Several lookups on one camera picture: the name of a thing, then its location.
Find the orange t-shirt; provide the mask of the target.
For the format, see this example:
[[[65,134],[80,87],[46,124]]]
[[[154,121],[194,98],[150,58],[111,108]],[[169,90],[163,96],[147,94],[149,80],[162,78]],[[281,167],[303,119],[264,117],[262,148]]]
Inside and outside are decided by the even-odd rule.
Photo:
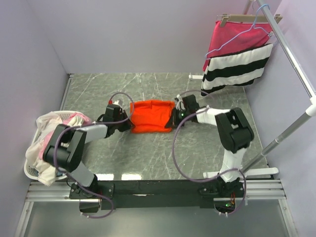
[[[171,127],[165,127],[175,107],[173,101],[146,100],[134,102],[134,112],[130,118],[134,127],[132,133],[168,133]]]

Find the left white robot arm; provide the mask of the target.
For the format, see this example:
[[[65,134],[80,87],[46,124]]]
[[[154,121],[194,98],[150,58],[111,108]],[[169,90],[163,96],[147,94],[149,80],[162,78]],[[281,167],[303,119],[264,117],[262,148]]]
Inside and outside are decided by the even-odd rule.
[[[98,179],[81,161],[85,144],[108,138],[116,130],[125,132],[134,128],[126,111],[117,104],[109,104],[105,113],[91,125],[71,129],[69,125],[58,125],[43,152],[43,160],[65,174],[70,174],[82,185],[81,192],[94,198],[99,192]]]

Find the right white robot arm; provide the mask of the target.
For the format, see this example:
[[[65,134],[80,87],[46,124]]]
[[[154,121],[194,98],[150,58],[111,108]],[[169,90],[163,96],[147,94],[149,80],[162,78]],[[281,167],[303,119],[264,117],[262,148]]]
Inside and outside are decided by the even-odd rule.
[[[240,172],[242,159],[254,139],[254,132],[247,118],[240,108],[229,110],[214,109],[209,106],[200,107],[194,95],[183,97],[178,94],[175,101],[176,107],[167,124],[176,126],[171,151],[176,169],[183,177],[197,183],[221,178],[222,182],[217,184],[217,193],[222,197],[228,197],[234,191],[232,182],[242,175]],[[221,144],[224,147],[222,167],[217,176],[205,180],[195,180],[186,176],[178,166],[174,151],[175,142],[180,128],[188,120],[217,127]]]

